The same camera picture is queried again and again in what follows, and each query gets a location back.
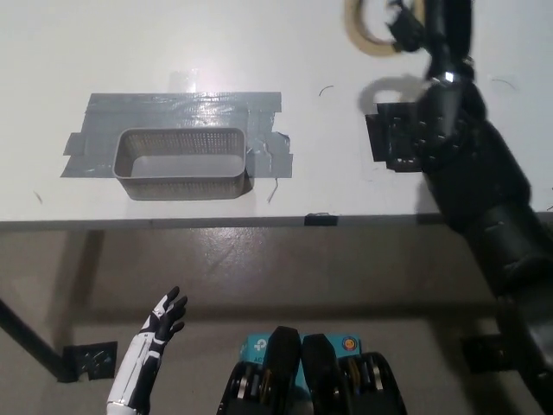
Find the white and black right hand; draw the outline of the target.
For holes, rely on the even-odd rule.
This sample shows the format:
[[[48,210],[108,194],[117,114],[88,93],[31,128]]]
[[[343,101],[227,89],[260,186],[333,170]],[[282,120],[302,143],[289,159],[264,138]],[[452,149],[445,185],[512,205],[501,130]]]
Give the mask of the white and black right hand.
[[[410,7],[402,1],[395,18],[387,24],[399,52],[414,53],[423,48],[430,57],[427,80],[445,79],[448,73],[474,80],[469,56],[472,40],[473,3],[471,1],[414,1]]]

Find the white and black left hand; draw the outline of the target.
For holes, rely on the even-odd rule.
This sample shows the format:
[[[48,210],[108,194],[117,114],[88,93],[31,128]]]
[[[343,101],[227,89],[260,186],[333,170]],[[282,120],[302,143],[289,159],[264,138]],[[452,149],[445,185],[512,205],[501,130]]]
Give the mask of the white and black left hand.
[[[149,313],[130,342],[113,381],[105,413],[148,414],[150,395],[156,382],[164,350],[185,323],[188,298],[180,288],[170,290]]]

